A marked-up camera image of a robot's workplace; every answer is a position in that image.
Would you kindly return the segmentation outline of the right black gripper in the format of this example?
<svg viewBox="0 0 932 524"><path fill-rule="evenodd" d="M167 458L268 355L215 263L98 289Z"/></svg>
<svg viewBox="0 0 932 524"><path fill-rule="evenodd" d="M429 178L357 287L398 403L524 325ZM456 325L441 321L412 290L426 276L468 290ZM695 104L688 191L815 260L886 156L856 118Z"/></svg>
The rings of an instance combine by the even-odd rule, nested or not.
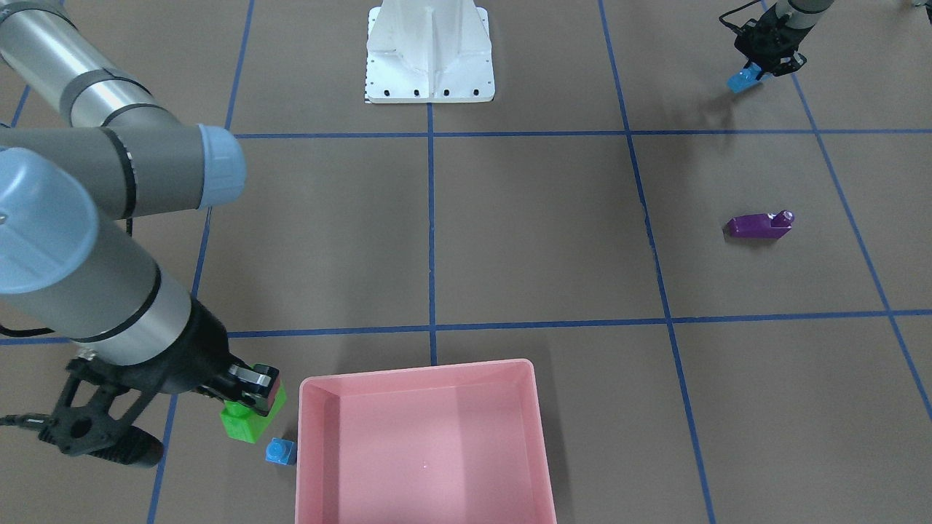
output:
<svg viewBox="0 0 932 524"><path fill-rule="evenodd" d="M189 321L169 347L146 362L146 391L183 394L199 391L235 402L267 417L280 390L280 369L244 364L231 354L222 322L191 299Z"/></svg>

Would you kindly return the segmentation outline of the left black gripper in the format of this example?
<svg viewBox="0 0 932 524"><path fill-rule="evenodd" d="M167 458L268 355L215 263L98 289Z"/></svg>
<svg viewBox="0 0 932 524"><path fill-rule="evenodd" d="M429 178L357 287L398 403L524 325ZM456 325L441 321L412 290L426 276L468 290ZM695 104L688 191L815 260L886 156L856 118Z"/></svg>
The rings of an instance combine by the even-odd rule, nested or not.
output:
<svg viewBox="0 0 932 524"><path fill-rule="evenodd" d="M807 58L799 53L799 47L807 30L790 27L789 20L789 15L766 13L735 30L735 48L746 58L741 69L743 82L759 82L765 74L785 76L805 66Z"/></svg>

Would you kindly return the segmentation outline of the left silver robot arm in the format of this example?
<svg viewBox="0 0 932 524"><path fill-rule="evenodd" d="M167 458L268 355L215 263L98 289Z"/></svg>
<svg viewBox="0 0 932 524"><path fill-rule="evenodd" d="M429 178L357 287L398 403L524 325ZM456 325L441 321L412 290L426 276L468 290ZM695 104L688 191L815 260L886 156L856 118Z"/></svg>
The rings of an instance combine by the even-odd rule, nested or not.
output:
<svg viewBox="0 0 932 524"><path fill-rule="evenodd" d="M735 48L746 58L737 79L756 85L805 66L801 43L832 5L832 1L775 1L759 19L733 29Z"/></svg>

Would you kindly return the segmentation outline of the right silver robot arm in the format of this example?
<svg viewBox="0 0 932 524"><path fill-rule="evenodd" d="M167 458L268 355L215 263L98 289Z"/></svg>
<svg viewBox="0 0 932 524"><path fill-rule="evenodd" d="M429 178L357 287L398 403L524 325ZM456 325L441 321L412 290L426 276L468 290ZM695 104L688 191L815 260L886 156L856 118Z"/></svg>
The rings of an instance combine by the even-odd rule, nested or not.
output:
<svg viewBox="0 0 932 524"><path fill-rule="evenodd" d="M119 225L239 198L236 137L183 125L57 1L2 3L2 63L67 123L2 132L2 301L79 346L84 381L269 415L276 369L231 354L226 328Z"/></svg>

